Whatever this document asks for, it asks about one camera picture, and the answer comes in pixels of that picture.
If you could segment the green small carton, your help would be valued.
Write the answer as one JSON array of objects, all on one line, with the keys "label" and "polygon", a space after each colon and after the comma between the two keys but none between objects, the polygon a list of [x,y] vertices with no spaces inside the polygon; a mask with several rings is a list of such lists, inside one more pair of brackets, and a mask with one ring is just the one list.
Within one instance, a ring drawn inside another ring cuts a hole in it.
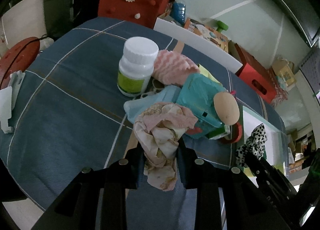
[{"label": "green small carton", "polygon": [[213,131],[207,134],[207,138],[210,140],[218,140],[225,136],[228,136],[231,133],[231,129],[229,125],[224,125],[220,128],[215,128]]}]

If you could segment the red tape roll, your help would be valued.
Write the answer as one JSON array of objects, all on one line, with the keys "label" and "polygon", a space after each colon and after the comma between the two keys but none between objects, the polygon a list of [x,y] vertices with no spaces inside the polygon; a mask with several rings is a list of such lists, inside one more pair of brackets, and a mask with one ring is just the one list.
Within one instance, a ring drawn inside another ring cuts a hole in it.
[{"label": "red tape roll", "polygon": [[223,144],[233,144],[238,142],[242,137],[243,129],[240,122],[235,123],[231,126],[231,132],[229,135],[222,138]]}]

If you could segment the pink floral scrunchie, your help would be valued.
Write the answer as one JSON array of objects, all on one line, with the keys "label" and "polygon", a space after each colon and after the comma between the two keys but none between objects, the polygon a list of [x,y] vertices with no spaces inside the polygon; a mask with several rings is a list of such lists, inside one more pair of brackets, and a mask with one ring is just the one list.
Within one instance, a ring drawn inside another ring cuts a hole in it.
[{"label": "pink floral scrunchie", "polygon": [[133,132],[144,150],[149,185],[164,192],[175,188],[178,141],[197,121],[190,109],[176,103],[158,102],[138,115]]}]

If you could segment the black white spotted scrunchie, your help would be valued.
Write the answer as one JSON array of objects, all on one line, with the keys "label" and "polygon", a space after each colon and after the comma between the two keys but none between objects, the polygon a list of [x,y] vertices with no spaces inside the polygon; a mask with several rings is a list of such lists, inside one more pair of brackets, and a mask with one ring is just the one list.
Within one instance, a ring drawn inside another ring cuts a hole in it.
[{"label": "black white spotted scrunchie", "polygon": [[252,154],[260,160],[265,154],[266,141],[267,134],[265,131],[265,125],[261,123],[251,132],[246,143],[236,150],[236,164],[240,167],[247,167],[245,162],[247,154]]}]

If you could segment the light blue cloth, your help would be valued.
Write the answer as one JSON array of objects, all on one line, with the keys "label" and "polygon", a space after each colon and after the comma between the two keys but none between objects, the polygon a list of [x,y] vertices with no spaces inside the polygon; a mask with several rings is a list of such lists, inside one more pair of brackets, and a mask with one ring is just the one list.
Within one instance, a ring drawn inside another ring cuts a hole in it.
[{"label": "light blue cloth", "polygon": [[170,85],[166,86],[159,93],[148,94],[143,98],[125,102],[123,107],[127,115],[127,119],[133,124],[135,122],[135,119],[150,106],[158,102],[175,103],[180,94],[180,91],[180,87]]}]

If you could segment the beige round makeup sponge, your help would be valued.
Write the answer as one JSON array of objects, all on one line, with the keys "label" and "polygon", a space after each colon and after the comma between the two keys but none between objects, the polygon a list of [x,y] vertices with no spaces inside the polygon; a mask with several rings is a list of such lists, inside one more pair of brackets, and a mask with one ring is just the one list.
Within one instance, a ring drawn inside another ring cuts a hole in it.
[{"label": "beige round makeup sponge", "polygon": [[240,111],[236,99],[228,92],[219,92],[213,98],[215,111],[225,125],[238,122]]}]

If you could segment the teal plastic toy box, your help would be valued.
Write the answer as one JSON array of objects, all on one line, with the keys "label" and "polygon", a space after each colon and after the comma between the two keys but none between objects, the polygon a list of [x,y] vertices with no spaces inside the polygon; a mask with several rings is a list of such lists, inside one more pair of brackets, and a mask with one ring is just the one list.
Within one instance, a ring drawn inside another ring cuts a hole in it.
[{"label": "teal plastic toy box", "polygon": [[225,92],[225,88],[200,73],[186,79],[176,103],[190,109],[198,118],[194,129],[187,133],[191,138],[202,138],[225,125],[214,108],[213,99],[219,92]]}]

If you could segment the white pill bottle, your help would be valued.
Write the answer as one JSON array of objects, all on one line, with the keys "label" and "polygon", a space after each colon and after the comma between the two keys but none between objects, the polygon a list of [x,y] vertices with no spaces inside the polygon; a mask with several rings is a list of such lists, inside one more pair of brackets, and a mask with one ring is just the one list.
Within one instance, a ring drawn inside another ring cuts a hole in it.
[{"label": "white pill bottle", "polygon": [[158,45],[151,39],[131,37],[125,41],[117,77],[117,86],[122,94],[136,97],[146,90],[158,52]]}]

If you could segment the yellow green cloth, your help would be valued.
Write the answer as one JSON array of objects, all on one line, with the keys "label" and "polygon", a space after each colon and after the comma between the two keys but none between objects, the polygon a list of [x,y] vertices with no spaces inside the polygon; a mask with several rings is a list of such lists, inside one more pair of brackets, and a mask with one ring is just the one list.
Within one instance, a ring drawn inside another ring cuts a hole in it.
[{"label": "yellow green cloth", "polygon": [[222,85],[205,67],[203,67],[201,64],[198,64],[198,68],[200,71],[200,74],[204,75],[205,77],[209,78],[210,80],[216,82],[217,84]]}]

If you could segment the pink white wavy cloth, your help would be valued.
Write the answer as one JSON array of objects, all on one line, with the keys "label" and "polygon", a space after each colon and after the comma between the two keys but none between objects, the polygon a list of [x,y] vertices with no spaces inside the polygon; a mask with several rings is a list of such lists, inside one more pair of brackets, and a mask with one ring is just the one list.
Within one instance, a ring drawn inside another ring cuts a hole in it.
[{"label": "pink white wavy cloth", "polygon": [[200,73],[200,69],[190,58],[176,51],[161,50],[152,77],[164,85],[182,86],[193,73]]}]

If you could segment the blue plaid tablecloth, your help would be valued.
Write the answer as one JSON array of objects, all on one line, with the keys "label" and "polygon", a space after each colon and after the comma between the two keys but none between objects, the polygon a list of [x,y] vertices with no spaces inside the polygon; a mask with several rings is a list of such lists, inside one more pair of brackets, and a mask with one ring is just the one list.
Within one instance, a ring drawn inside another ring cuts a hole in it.
[{"label": "blue plaid tablecloth", "polygon": [[[129,98],[117,88],[124,42],[146,37],[160,50],[177,40],[117,19],[95,18],[72,29],[41,53],[26,71],[12,112],[14,133],[1,131],[1,159],[16,183],[41,210],[89,166],[102,169],[122,158],[132,132],[123,105]],[[235,90],[238,103],[284,132],[283,120],[240,78],[188,44],[182,54],[201,64]],[[234,148],[205,138],[183,139],[215,167],[228,169]],[[127,198],[128,229],[193,229],[196,190],[180,182],[173,191],[153,188],[144,177]]]}]

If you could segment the green dumbbell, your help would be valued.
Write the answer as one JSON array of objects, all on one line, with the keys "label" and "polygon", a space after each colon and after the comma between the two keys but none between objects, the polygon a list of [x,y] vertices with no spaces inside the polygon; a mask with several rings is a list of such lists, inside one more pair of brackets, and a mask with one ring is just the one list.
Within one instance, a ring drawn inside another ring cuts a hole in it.
[{"label": "green dumbbell", "polygon": [[220,20],[216,22],[216,25],[217,25],[216,30],[217,32],[220,32],[220,33],[222,33],[223,31],[227,31],[229,29],[228,25]]}]

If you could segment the red round stool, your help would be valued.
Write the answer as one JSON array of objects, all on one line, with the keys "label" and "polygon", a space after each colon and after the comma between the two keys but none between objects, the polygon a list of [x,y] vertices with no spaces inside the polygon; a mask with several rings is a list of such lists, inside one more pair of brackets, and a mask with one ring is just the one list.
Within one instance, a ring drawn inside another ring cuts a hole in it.
[{"label": "red round stool", "polygon": [[24,72],[35,60],[40,51],[40,39],[29,37],[9,49],[1,58],[1,89],[9,85],[10,75]]}]

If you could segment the blue water bottle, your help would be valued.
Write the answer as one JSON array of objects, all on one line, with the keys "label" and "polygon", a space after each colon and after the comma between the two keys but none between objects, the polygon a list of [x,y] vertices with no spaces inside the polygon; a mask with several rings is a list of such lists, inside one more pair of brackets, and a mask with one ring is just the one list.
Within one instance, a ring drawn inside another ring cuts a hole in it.
[{"label": "blue water bottle", "polygon": [[184,26],[185,24],[185,10],[186,4],[184,0],[175,0],[172,4],[170,16],[179,24]]}]

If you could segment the white plastic bracket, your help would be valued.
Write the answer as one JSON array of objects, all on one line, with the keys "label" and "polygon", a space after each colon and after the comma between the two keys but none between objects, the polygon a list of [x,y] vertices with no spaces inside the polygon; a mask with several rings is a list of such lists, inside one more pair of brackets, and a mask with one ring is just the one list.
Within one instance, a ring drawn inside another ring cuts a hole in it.
[{"label": "white plastic bracket", "polygon": [[25,73],[21,70],[10,75],[9,85],[0,90],[0,121],[1,130],[5,134],[12,133],[13,127],[9,126],[9,119],[12,117],[12,110],[15,108],[17,96],[23,83]]}]

